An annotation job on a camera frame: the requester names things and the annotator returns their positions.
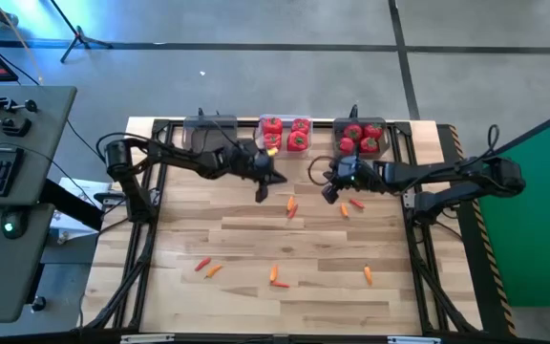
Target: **plastic container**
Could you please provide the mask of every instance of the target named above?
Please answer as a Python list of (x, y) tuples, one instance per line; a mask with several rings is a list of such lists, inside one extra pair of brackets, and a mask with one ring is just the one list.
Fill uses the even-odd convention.
[(190, 116), (183, 121), (181, 146), (193, 152), (210, 152), (223, 146), (231, 146), (237, 140), (237, 117), (232, 115), (205, 116), (199, 111), (198, 116)]
[[(379, 144), (379, 150), (375, 153), (360, 153), (360, 158), (376, 160), (379, 159), (385, 152), (387, 152), (388, 149), (390, 149), (391, 138), (385, 120), (377, 117), (359, 118), (358, 106), (353, 105), (348, 118), (337, 118), (332, 123), (332, 149), (337, 156), (343, 154), (341, 152), (341, 149), (339, 149), (339, 144), (341, 142), (341, 139), (344, 137), (345, 128), (347, 128), (350, 124), (358, 124), (362, 128), (363, 133), (364, 127), (369, 124), (378, 124), (383, 130), (383, 135), (381, 135), (381, 138), (379, 138), (379, 140), (377, 141), (377, 143)], [(360, 142), (354, 144), (354, 150), (358, 152), (360, 151)]]
[[(312, 142), (312, 136), (313, 136), (313, 120), (311, 120), (311, 116), (302, 116), (302, 115), (261, 115), (260, 121), (258, 124), (258, 129), (256, 129), (256, 139), (257, 144), (259, 147), (264, 147), (264, 128), (263, 125), (265, 121), (269, 118), (279, 118), (282, 120), (282, 124), (284, 125), (284, 131), (282, 133), (282, 147), (279, 150), (279, 153), (277, 153), (276, 156), (289, 156), (289, 157), (304, 157), (308, 154), (309, 150), (311, 149), (311, 142)], [(309, 121), (309, 131), (307, 134), (308, 138), (308, 145), (307, 149), (302, 151), (290, 151), (287, 147), (287, 138), (292, 133), (292, 124), (294, 123), (294, 119), (307, 119)]]

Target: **wooden table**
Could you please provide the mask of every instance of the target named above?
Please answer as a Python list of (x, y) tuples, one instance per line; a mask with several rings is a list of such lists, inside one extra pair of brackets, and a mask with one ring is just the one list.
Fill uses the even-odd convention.
[[(149, 137), (153, 120), (129, 118), (127, 132)], [(435, 123), (411, 125), (417, 162), (442, 161)], [(180, 132), (174, 133), (175, 145), (181, 143)], [(251, 129), (240, 128), (240, 137), (251, 137)], [(142, 332), (421, 333), (400, 200), (344, 191), (337, 204), (327, 204), (322, 187), (309, 181), (307, 166), (318, 155), (332, 154), (330, 140), (328, 129), (315, 129), (306, 158), (278, 158), (276, 169), (288, 183), (270, 186), (261, 204), (254, 202), (257, 185), (250, 181), (233, 176), (208, 181), (168, 167)], [(382, 159), (392, 161), (391, 150)], [(435, 191), (448, 184), (424, 186)], [(292, 220), (286, 218), (290, 195), (299, 204)], [(366, 209), (350, 206), (345, 220), (339, 206), (350, 197), (361, 200)], [(120, 207), (104, 225), (125, 216)], [(441, 216), (439, 221), (458, 230), (455, 220)], [(86, 322), (120, 283), (130, 228), (128, 223), (118, 226), (98, 241), (83, 301)], [(444, 291), (469, 322), (481, 328), (464, 246), (438, 226), (432, 235)], [(223, 264), (211, 279), (203, 279), (205, 269), (194, 272), (206, 256), (213, 259), (210, 266)], [(279, 265), (279, 279), (290, 289), (269, 286), (273, 264)], [(372, 287), (363, 274), (365, 264), (373, 271)], [(436, 326), (434, 299), (427, 293)], [(125, 324), (134, 298), (132, 290)]]

